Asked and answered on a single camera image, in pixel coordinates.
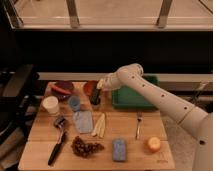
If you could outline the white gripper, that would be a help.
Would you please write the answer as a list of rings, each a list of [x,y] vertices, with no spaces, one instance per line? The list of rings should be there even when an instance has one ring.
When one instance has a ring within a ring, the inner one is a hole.
[[[102,91],[116,90],[121,87],[121,82],[115,73],[106,75],[103,79],[100,79],[97,83],[96,88]]]

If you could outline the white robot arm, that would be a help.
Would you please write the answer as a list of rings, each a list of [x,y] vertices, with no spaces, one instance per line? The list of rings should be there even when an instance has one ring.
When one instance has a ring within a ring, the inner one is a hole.
[[[213,113],[149,83],[142,75],[140,64],[125,65],[101,78],[98,88],[111,91],[127,86],[141,94],[197,140],[192,171],[213,171]]]

